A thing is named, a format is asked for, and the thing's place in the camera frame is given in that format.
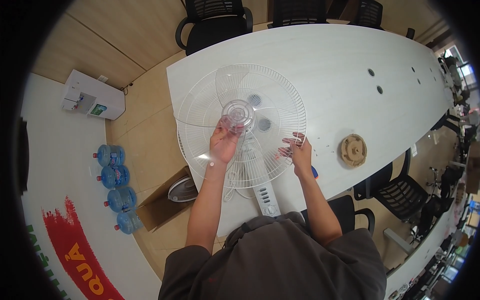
sticker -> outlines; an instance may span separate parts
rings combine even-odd
[[[106,107],[106,106],[97,104],[97,105],[95,105],[95,107],[93,108],[93,110],[90,112],[90,114],[99,116],[99,115],[100,115],[102,112],[104,112],[105,110],[107,110],[107,107]]]
[[[121,177],[121,173],[118,167],[112,168],[115,171],[115,185],[121,185],[123,178]]]
[[[110,165],[114,166],[116,162],[117,162],[117,154],[110,153]]]

tiled floor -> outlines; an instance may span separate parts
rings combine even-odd
[[[265,24],[255,27],[255,31],[266,29]],[[106,122],[107,142],[123,146],[128,153],[125,165],[130,170],[130,185],[137,192],[139,204],[186,165],[178,147],[166,76],[166,67],[183,57],[184,51],[179,52],[135,80],[125,96],[125,112],[117,120]],[[411,160],[409,175],[420,185],[432,180],[428,168],[444,168],[453,157],[455,141],[453,131],[445,127],[426,133],[416,143],[417,151]],[[393,178],[400,173],[403,160],[404,155],[401,155],[393,162]],[[402,263],[406,255],[383,236],[383,230],[391,228],[407,238],[409,224],[400,222],[376,199],[354,203],[356,210],[367,207],[375,213],[373,240],[384,265],[392,268]],[[185,245],[189,216],[190,210],[187,209],[156,231],[148,232],[142,228],[133,234],[160,279],[163,278],[166,257]],[[357,216],[356,225],[366,227],[366,218]],[[221,249],[224,241],[225,237],[217,237],[214,252]]]

power cord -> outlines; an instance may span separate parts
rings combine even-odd
[[[132,86],[133,83],[129,83],[126,87],[121,87],[120,90],[123,92],[123,94],[126,96],[128,94],[128,87]]]
[[[228,202],[232,199],[233,197],[233,192],[236,191],[240,196],[242,196],[245,199],[253,199],[255,197],[248,197],[242,194],[237,187],[235,186],[235,182],[232,180],[232,178],[235,178],[237,173],[235,172],[229,172],[228,173],[228,181],[230,181],[229,187],[223,192],[223,201]]]

conference table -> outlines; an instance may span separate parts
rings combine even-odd
[[[240,63],[268,67],[299,92],[307,111],[312,165],[326,199],[392,162],[451,106],[437,58],[424,45],[366,27],[308,24],[229,39],[167,67],[174,115],[204,76]],[[345,165],[339,155],[341,141],[351,133],[360,135],[368,149],[358,168]],[[197,189],[202,175],[192,170]],[[306,208],[293,166],[272,185],[281,213]],[[260,214],[256,199],[234,193],[230,201],[222,202],[217,234],[227,235]]]

